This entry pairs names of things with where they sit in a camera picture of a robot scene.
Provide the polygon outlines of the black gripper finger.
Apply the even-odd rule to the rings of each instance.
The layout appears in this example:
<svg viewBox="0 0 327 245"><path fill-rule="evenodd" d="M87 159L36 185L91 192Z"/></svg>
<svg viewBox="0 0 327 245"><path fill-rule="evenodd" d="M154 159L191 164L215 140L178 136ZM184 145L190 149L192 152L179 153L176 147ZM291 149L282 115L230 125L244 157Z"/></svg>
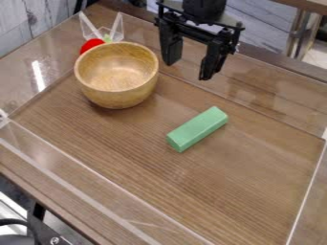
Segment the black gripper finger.
<svg viewBox="0 0 327 245"><path fill-rule="evenodd" d="M210 80L222 70L228 55L228 47L222 42L211 42L207 47L206 57L200 62L199 79Z"/></svg>
<svg viewBox="0 0 327 245"><path fill-rule="evenodd" d="M171 66L182 58L183 36L176 26L163 19L159 22L159 30L163 62Z"/></svg>

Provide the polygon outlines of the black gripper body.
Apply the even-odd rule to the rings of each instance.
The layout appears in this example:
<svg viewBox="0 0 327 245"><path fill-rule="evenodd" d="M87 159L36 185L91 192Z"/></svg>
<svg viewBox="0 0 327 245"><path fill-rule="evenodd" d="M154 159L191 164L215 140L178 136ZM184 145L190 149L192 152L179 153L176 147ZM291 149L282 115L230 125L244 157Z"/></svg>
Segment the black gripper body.
<svg viewBox="0 0 327 245"><path fill-rule="evenodd" d="M224 14L227 0L158 0L159 18L171 22L191 38L212 35L200 26L220 27L218 36L230 34L230 53L236 52L240 33L246 27L240 21Z"/></svg>

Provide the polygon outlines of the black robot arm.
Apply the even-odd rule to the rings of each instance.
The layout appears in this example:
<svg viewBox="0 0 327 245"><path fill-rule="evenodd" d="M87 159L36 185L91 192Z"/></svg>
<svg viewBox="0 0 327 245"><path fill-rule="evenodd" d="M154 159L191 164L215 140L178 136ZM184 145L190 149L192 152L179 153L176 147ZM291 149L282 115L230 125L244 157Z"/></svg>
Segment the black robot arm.
<svg viewBox="0 0 327 245"><path fill-rule="evenodd" d="M184 37L207 46L200 61L199 80L210 80L222 70L227 56L238 51L246 26L224 13L227 0L158 0L155 26L160 33L163 62L182 59Z"/></svg>

